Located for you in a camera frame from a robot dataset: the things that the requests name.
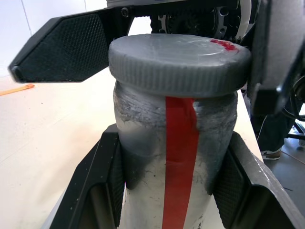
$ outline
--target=sneaker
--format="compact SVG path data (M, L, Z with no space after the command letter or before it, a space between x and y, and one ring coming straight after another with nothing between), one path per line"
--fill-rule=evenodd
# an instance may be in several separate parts
M276 151L265 150L265 151L262 151L261 154L262 154L263 160L278 160L278 159L280 159L281 152L282 152L282 148L279 148Z

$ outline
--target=table surface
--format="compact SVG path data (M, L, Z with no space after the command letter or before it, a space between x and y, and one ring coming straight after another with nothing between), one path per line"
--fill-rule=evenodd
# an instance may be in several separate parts
M115 123L114 83L105 69L82 83L42 83L0 96L0 228L43 225L78 163ZM0 78L0 91L19 86ZM237 111L234 130L261 159L240 92ZM218 214L213 201L209 209ZM223 228L216 217L205 228Z

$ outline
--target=red tape strip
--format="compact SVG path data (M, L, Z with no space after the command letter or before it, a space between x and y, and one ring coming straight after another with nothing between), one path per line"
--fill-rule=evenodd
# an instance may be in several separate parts
M183 229L198 139L193 99L166 97L166 171L162 229Z

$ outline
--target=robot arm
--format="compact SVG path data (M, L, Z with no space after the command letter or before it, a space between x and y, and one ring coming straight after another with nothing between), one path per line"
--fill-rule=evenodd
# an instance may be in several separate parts
M113 8L48 21L10 64L15 80L86 80L108 66L110 43L128 35L133 19L142 16L151 17L153 32L191 31L247 46L253 57L248 93L256 113L279 112L288 99L290 82L304 68L300 0L253 0L250 22L254 26L241 39L235 37L242 34L235 26L241 21L238 0L168 1L152 5L149 1L145 5L139 1L133 5L119 2ZM51 228L89 228L88 222L92 228L118 227L123 191L120 142L116 127L110 126L75 170ZM226 229L304 228L304 217L238 134L233 134L213 194ZM264 218L270 209L277 211L279 217Z

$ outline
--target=gray lid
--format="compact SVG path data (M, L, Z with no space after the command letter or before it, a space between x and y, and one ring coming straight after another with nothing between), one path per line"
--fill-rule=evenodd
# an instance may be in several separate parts
M109 68L119 82L166 96L234 92L246 82L250 60L245 47L193 35L126 36L109 47Z

